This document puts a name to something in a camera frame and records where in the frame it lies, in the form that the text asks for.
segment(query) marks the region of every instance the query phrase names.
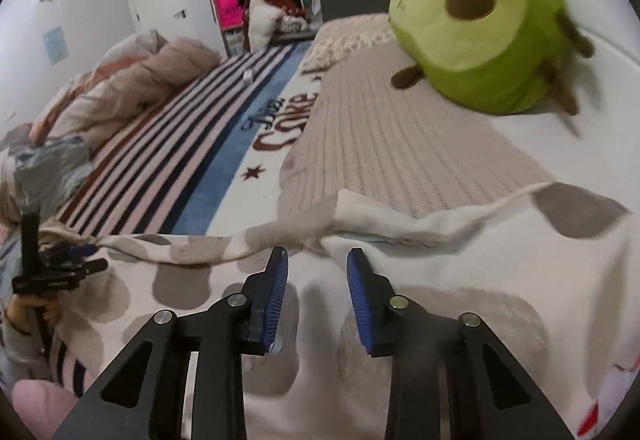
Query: striped rug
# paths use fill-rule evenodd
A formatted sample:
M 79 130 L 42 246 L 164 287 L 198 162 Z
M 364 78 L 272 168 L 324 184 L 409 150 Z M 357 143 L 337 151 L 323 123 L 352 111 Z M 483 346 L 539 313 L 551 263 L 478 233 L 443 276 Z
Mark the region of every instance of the striped rug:
M 130 124 L 97 153 L 58 219 L 82 235 L 170 233 L 217 150 L 295 48 L 230 58 Z

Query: bed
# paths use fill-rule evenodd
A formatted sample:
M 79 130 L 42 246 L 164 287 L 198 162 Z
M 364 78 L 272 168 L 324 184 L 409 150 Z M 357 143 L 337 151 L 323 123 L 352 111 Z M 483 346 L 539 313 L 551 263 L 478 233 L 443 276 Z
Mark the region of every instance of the bed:
M 441 115 L 431 119 L 433 126 L 441 129 L 436 133 L 445 133 L 448 123 L 457 124 L 468 136 L 464 142 L 447 137 L 446 152 L 434 151 L 443 170 L 452 173 L 462 167 L 460 156 L 469 154 L 469 149 L 482 154 L 476 142 L 489 141 L 492 151 L 483 164 L 491 163 L 492 173 L 500 179 L 495 182 L 481 177 L 477 172 L 481 165 L 466 168 L 473 178 L 463 182 L 465 188 L 440 196 L 441 205 L 434 201 L 438 189 L 430 191 L 422 178 L 436 170 L 434 162 L 425 165 L 420 153 L 414 157 L 415 153 L 405 152 L 398 169 L 415 166 L 415 171 L 424 174 L 413 174 L 411 182 L 404 178 L 396 184 L 393 179 L 380 182 L 386 191 L 382 189 L 373 197 L 376 203 L 352 196 L 369 194 L 367 178 L 374 178 L 378 170 L 371 165 L 370 174 L 360 174 L 359 178 L 364 178 L 360 183 L 353 180 L 356 176 L 350 164 L 357 161 L 363 147 L 345 147 L 349 133 L 344 128 L 349 124 L 340 117 L 350 113 L 363 117 L 358 119 L 361 122 L 379 124 L 380 130 L 370 134 L 370 142 L 380 146 L 378 155 L 389 156 L 392 152 L 385 150 L 385 145 L 389 148 L 394 134 L 401 134 L 404 126 L 383 120 L 383 107 L 399 117 L 413 116 L 408 115 L 412 104 L 402 104 L 386 92 L 373 100 L 354 94 L 349 103 L 330 102 L 340 99 L 344 90 L 358 90 L 358 85 L 365 92 L 375 90 L 374 78 L 378 83 L 386 80 L 382 63 L 402 62 L 404 57 L 393 46 L 380 16 L 348 20 L 353 32 L 346 42 L 349 30 L 344 23 L 324 27 L 311 52 L 323 44 L 350 47 L 344 60 L 329 71 L 321 71 L 320 66 L 301 73 L 305 66 L 298 65 L 308 44 L 236 57 L 200 78 L 158 112 L 118 133 L 100 150 L 86 185 L 58 215 L 79 235 L 101 236 L 100 253 L 110 261 L 111 269 L 109 275 L 88 281 L 68 297 L 68 312 L 52 350 L 54 380 L 81 394 L 153 312 L 168 307 L 180 315 L 206 309 L 235 291 L 248 274 L 264 267 L 270 246 L 279 243 L 287 245 L 290 255 L 279 331 L 284 346 L 264 359 L 243 360 L 249 435 L 379 437 L 385 422 L 389 366 L 384 359 L 364 357 L 354 334 L 344 276 L 346 252 L 361 246 L 376 268 L 408 295 L 422 303 L 432 301 L 433 311 L 484 310 L 489 315 L 487 321 L 500 329 L 498 335 L 503 333 L 510 344 L 521 341 L 527 346 L 528 352 L 514 354 L 530 369 L 574 436 L 594 438 L 620 405 L 639 367 L 638 302 L 632 296 L 640 281 L 639 235 L 628 215 L 640 210 L 638 192 L 629 188 L 637 185 L 638 170 L 628 159 L 630 150 L 637 147 L 638 135 L 628 128 L 634 126 L 640 102 L 633 91 L 638 82 L 640 23 L 626 0 L 607 0 L 615 16 L 603 16 L 597 4 L 585 0 L 567 1 L 581 29 L 596 44 L 593 64 L 576 64 L 573 71 L 581 115 L 567 120 L 543 107 L 525 115 L 479 120 L 451 111 L 434 94 L 430 98 L 435 103 L 425 105 L 423 111 Z M 249 67 L 254 70 L 254 81 L 244 87 L 242 75 Z M 227 81 L 228 74 L 233 80 Z M 421 102 L 424 93 L 421 90 L 411 102 Z M 235 94 L 242 98 L 239 108 L 216 110 L 208 103 Z M 328 136 L 334 135 L 336 140 L 331 143 Z M 510 171 L 507 181 L 505 171 L 514 160 L 519 161 L 519 172 Z M 341 164 L 340 170 L 330 174 L 333 163 Z M 387 169 L 382 176 L 393 174 Z M 447 182 L 430 185 L 435 183 L 442 187 Z M 477 192 L 468 188 L 472 183 L 479 185 Z M 571 187 L 549 190 L 549 185 Z M 565 293 L 572 293 L 575 301 L 571 303 L 584 309 L 584 314 L 575 315 L 575 310 L 563 307 L 565 313 L 560 315 L 566 322 L 550 325 L 546 317 L 536 321 L 536 314 L 544 313 L 544 305 L 561 298 L 552 293 L 551 285 L 544 287 L 549 290 L 546 298 L 535 302 L 537 294 L 527 292 L 530 287 L 514 288 L 496 281 L 491 309 L 486 306 L 489 298 L 453 304 L 442 295 L 447 290 L 460 293 L 471 287 L 489 288 L 484 277 L 471 277 L 470 269 L 458 274 L 469 276 L 467 285 L 447 278 L 445 272 L 455 264 L 468 263 L 471 268 L 469 254 L 484 254 L 485 261 L 499 263 L 495 247 L 489 250 L 492 247 L 485 247 L 485 241 L 479 245 L 465 241 L 456 248 L 452 236 L 457 231 L 470 228 L 480 221 L 478 217 L 490 221 L 495 216 L 495 227 L 489 226 L 487 234 L 493 236 L 491 243 L 506 250 L 507 236 L 517 241 L 522 235 L 517 225 L 525 224 L 513 220 L 515 227 L 500 226 L 510 220 L 514 206 L 526 207 L 523 214 L 535 219 L 527 212 L 535 200 L 533 204 L 537 203 L 546 220 L 553 221 L 557 216 L 550 215 L 553 207 L 572 197 L 577 192 L 574 186 L 597 194 L 597 200 L 614 202 L 606 203 L 612 212 L 607 213 L 609 222 L 591 234 L 596 239 L 585 240 L 582 231 L 566 239 L 569 231 L 559 230 L 562 225 L 556 225 L 553 234 L 544 233 L 546 227 L 536 227 L 543 232 L 540 239 L 549 241 L 516 252 L 531 257 L 539 254 L 538 263 L 532 266 L 553 266 L 553 256 L 544 255 L 546 251 L 540 249 L 545 247 L 538 243 L 556 240 L 558 254 L 565 254 L 558 256 L 562 257 L 559 264 L 568 265 L 570 272 L 558 282 L 567 291 L 573 290 Z M 401 192 L 410 188 L 415 192 Z M 585 196 L 579 204 L 591 199 Z M 333 200 L 329 216 L 323 200 Z M 536 214 L 536 221 L 542 221 Z M 434 241 L 435 233 L 439 241 Z M 137 237 L 120 236 L 131 234 Z M 185 237 L 204 235 L 208 238 Z M 453 249 L 430 255 L 424 249 L 429 248 L 425 245 L 428 239 L 432 240 L 431 248 L 436 243 Z M 204 244 L 209 247 L 206 253 L 199 248 Z M 195 255 L 178 261 L 174 251 Z M 584 272 L 580 272 L 580 261 Z M 207 264 L 184 268 L 184 264 L 200 263 Z M 404 267 L 402 271 L 397 264 Z M 429 275 L 425 264 L 432 267 Z M 558 269 L 549 269 L 550 275 L 554 270 Z M 498 274 L 504 275 L 504 270 L 492 273 Z M 585 280 L 593 286 L 583 289 Z M 529 306 L 512 306 L 502 297 L 514 293 L 527 293 L 523 300 Z M 543 339 L 527 342 L 531 334 L 518 335 L 517 330 L 525 326 L 520 318 L 531 326 L 527 331 L 537 330 L 536 337 Z M 505 332 L 509 327 L 516 330 L 512 336 Z M 580 331 L 571 335 L 572 328 Z M 596 342 L 600 346 L 590 349 L 594 344 L 590 334 L 599 330 L 602 333 L 597 334 Z M 560 336 L 545 340 L 547 332 Z M 567 337 L 571 337 L 576 344 L 584 344 L 558 349 L 561 332 L 569 333 L 565 342 L 570 343 Z M 574 384 L 572 378 L 579 382 Z M 190 368 L 185 436 L 190 432 L 193 379 L 194 369 Z M 564 383 L 570 390 L 564 391 Z

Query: person's hand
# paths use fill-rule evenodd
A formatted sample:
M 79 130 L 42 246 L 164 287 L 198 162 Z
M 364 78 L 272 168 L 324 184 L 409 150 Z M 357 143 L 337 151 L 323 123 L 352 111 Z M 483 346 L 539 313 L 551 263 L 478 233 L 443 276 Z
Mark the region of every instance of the person's hand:
M 34 307 L 44 308 L 44 320 L 50 324 L 54 324 L 60 317 L 57 297 L 44 298 L 35 295 L 12 295 L 5 309 L 6 317 L 14 328 L 28 334 L 29 308 Z

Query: green plush toy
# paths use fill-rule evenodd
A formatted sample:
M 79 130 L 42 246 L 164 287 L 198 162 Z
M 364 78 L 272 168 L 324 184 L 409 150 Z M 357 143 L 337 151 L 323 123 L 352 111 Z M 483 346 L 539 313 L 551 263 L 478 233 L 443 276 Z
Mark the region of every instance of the green plush toy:
M 389 21 L 417 62 L 394 76 L 399 89 L 424 73 L 448 99 L 484 113 L 519 113 L 546 94 L 578 111 L 559 70 L 572 47 L 591 57 L 593 45 L 564 0 L 391 0 Z

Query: textured bedspread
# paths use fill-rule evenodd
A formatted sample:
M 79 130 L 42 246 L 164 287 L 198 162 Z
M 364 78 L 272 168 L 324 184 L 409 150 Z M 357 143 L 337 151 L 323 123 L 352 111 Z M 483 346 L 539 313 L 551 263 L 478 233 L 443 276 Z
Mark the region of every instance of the textured bedspread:
M 334 66 L 305 133 L 280 173 L 278 216 L 348 189 L 411 216 L 489 203 L 552 179 L 488 118 L 444 99 L 426 80 L 391 77 L 412 62 L 398 44 Z

